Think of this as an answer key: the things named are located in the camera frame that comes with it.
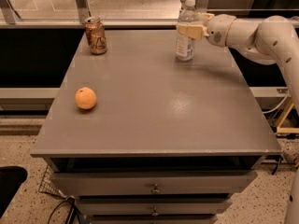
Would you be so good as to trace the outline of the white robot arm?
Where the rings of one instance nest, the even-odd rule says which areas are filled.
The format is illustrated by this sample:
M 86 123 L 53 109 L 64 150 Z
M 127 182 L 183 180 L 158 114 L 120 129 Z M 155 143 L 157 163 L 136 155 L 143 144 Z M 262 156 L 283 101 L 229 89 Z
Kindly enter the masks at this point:
M 178 24 L 178 32 L 196 40 L 205 38 L 215 46 L 233 48 L 256 63 L 276 63 L 299 111 L 299 38 L 289 20 L 272 16 L 256 23 L 230 15 L 203 16 L 205 21 Z

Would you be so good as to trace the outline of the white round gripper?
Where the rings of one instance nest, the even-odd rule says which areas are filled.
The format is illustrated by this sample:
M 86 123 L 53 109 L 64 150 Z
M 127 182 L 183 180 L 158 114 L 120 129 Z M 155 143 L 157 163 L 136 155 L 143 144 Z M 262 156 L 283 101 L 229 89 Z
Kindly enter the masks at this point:
M 220 14 L 215 16 L 212 13 L 200 13 L 199 19 L 202 24 L 179 24 L 177 30 L 180 34 L 192 39 L 206 40 L 214 46 L 228 47 L 229 33 L 235 16 Z

